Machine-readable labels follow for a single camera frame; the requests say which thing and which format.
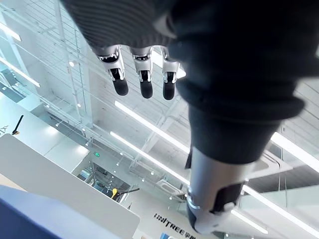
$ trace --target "black fingertip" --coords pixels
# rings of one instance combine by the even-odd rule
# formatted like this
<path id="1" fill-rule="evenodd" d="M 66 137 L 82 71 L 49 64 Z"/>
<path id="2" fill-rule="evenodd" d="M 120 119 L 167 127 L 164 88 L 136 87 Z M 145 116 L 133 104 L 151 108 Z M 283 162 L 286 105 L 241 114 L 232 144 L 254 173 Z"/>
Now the black fingertip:
<path id="1" fill-rule="evenodd" d="M 129 86 L 126 79 L 123 80 L 115 80 L 113 81 L 113 85 L 116 93 L 120 96 L 125 96 L 129 92 Z"/>
<path id="2" fill-rule="evenodd" d="M 163 83 L 163 96 L 166 100 L 171 100 L 175 95 L 175 83 L 167 82 Z"/>
<path id="3" fill-rule="evenodd" d="M 152 82 L 143 81 L 143 82 L 140 82 L 140 86 L 141 86 L 141 93 L 144 98 L 149 99 L 150 97 L 153 96 Z"/>

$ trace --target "ceiling air conditioner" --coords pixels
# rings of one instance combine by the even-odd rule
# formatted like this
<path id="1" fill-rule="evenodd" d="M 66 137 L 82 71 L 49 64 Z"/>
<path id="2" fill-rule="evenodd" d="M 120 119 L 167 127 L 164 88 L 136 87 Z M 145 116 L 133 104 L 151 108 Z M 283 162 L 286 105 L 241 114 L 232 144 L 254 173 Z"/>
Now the ceiling air conditioner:
<path id="1" fill-rule="evenodd" d="M 292 167 L 281 159 L 281 148 L 276 145 L 268 147 L 256 161 L 254 171 L 247 178 L 260 178 L 291 170 Z"/>
<path id="2" fill-rule="evenodd" d="M 156 183 L 156 185 L 159 186 L 159 188 L 161 188 L 165 192 L 169 193 L 170 195 L 184 195 L 184 192 L 182 190 L 179 190 L 178 188 L 174 187 L 170 183 L 166 182 L 164 179 L 159 180 Z"/>

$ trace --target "black antenna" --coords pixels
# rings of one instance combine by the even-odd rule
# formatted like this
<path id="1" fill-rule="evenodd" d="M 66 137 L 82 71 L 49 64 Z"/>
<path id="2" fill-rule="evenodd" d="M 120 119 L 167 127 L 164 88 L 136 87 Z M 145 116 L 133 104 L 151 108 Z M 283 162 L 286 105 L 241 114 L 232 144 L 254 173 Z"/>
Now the black antenna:
<path id="1" fill-rule="evenodd" d="M 20 117 L 18 123 L 16 124 L 15 129 L 12 131 L 12 135 L 15 135 L 16 133 L 18 133 L 17 129 L 18 129 L 18 127 L 19 127 L 19 124 L 21 123 L 22 118 L 23 118 L 23 115 L 21 115 L 21 117 Z"/>

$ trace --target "ceiling light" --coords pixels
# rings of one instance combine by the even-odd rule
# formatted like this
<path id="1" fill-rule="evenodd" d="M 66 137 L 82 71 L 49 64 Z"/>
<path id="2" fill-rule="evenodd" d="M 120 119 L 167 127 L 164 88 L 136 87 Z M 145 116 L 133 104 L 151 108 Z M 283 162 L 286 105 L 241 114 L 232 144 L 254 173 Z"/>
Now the ceiling light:
<path id="1" fill-rule="evenodd" d="M 319 173 L 319 161 L 290 140 L 275 132 L 271 141 Z"/>
<path id="2" fill-rule="evenodd" d="M 87 153 L 88 152 L 88 150 L 85 147 L 81 146 L 81 145 L 78 147 L 78 151 L 80 153 Z"/>
<path id="3" fill-rule="evenodd" d="M 127 113 L 129 116 L 131 116 L 134 119 L 136 119 L 138 122 L 142 123 L 147 128 L 153 130 L 155 133 L 157 133 L 158 135 L 160 135 L 161 137 L 166 139 L 168 142 L 174 144 L 176 147 L 178 147 L 181 150 L 183 150 L 185 153 L 189 153 L 189 148 L 188 147 L 186 147 L 185 145 L 183 145 L 182 143 L 180 143 L 179 141 L 177 141 L 173 137 L 169 136 L 167 133 L 165 133 L 164 131 L 160 130 L 155 125 L 151 124 L 146 119 L 144 119 L 143 117 L 139 116 L 138 114 L 136 114 L 135 112 L 133 112 L 129 108 L 125 107 L 120 102 L 115 101 L 114 105 L 116 107 L 118 107 L 120 110 L 122 110 L 123 112 Z"/>
<path id="4" fill-rule="evenodd" d="M 288 213 L 286 210 L 282 209 L 278 205 L 276 205 L 273 202 L 269 201 L 268 199 L 266 199 L 265 197 L 260 195 L 258 192 L 256 192 L 252 188 L 248 187 L 247 185 L 244 185 L 243 186 L 243 190 L 246 193 L 248 193 L 251 196 L 253 196 L 254 198 L 256 198 L 258 201 L 262 202 L 263 204 L 265 204 L 266 206 L 268 206 L 269 208 L 274 210 L 275 212 L 279 213 L 284 218 L 286 218 L 289 221 L 291 221 L 292 223 L 296 224 L 298 227 L 304 229 L 306 232 L 310 233 L 311 235 L 315 236 L 316 238 L 319 238 L 319 232 L 318 231 L 316 231 L 315 229 L 313 229 L 312 227 L 310 227 L 309 225 L 307 225 L 306 223 L 304 223 L 300 219 L 296 218 L 292 214 Z"/>
<path id="5" fill-rule="evenodd" d="M 158 65 L 159 67 L 163 68 L 163 57 L 162 55 L 158 54 L 156 51 L 152 51 L 151 60 L 154 64 Z M 186 76 L 186 72 L 179 68 L 177 70 L 176 77 L 179 79 L 181 77 Z"/>
<path id="6" fill-rule="evenodd" d="M 122 143 L 126 144 L 128 147 L 130 147 L 131 149 L 133 149 L 134 151 L 136 151 L 137 153 L 139 153 L 141 156 L 143 156 L 144 158 L 148 159 L 152 163 L 156 164 L 158 167 L 162 168 L 167 173 L 171 174 L 172 176 L 174 176 L 175 178 L 179 179 L 183 183 L 189 185 L 189 181 L 187 179 L 185 179 L 184 177 L 182 177 L 178 173 L 174 172 L 173 170 L 171 170 L 170 168 L 168 168 L 167 166 L 165 166 L 161 162 L 157 161 L 153 157 L 149 156 L 147 153 L 143 152 L 142 150 L 140 150 L 136 146 L 134 146 L 131 143 L 127 142 L 125 139 L 121 138 L 120 136 L 118 136 L 117 134 L 115 134 L 113 132 L 110 132 L 110 135 L 113 136 L 114 138 L 118 139 Z"/>
<path id="7" fill-rule="evenodd" d="M 6 34 L 12 36 L 14 39 L 21 41 L 21 38 L 18 33 L 12 31 L 10 28 L 8 28 L 6 25 L 3 25 L 1 22 L 0 29 L 3 30 Z"/>
<path id="8" fill-rule="evenodd" d="M 268 231 L 266 229 L 264 229 L 263 227 L 259 226 L 258 224 L 256 224 L 252 220 L 248 219 L 244 215 L 240 214 L 238 211 L 231 210 L 231 214 L 233 214 L 234 216 L 238 217 L 240 220 L 244 221 L 245 223 L 251 225 L 253 228 L 257 229 L 261 233 L 268 234 Z"/>
<path id="9" fill-rule="evenodd" d="M 48 128 L 46 128 L 46 131 L 51 135 L 57 134 L 59 132 L 56 128 L 53 128 L 52 126 L 49 126 Z"/>
<path id="10" fill-rule="evenodd" d="M 0 61 L 2 63 L 4 63 L 5 65 L 7 65 L 9 68 L 13 69 L 15 72 L 17 72 L 19 75 L 23 76 L 24 78 L 26 78 L 28 81 L 30 81 L 32 84 L 40 87 L 40 84 L 35 81 L 34 79 L 32 79 L 31 77 L 27 76 L 26 74 L 24 74 L 22 71 L 20 71 L 18 68 L 16 68 L 14 65 L 10 64 L 9 62 L 7 62 L 6 60 L 4 60 L 2 57 L 0 57 Z"/>

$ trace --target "air conditioning vent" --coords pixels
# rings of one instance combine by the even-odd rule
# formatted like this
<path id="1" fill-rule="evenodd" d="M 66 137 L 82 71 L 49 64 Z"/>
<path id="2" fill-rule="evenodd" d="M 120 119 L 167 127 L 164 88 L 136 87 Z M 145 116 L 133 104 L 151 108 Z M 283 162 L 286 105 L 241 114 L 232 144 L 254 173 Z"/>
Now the air conditioning vent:
<path id="1" fill-rule="evenodd" d="M 166 182 L 164 179 L 161 179 L 156 183 L 162 190 L 171 194 L 171 195 L 181 195 L 184 194 L 183 191 L 179 190 L 178 188 L 174 187 L 170 183 Z"/>
<path id="2" fill-rule="evenodd" d="M 278 158 L 282 159 L 282 148 L 278 147 L 276 144 L 269 142 L 269 146 L 267 150 L 271 152 L 273 155 L 277 156 Z"/>

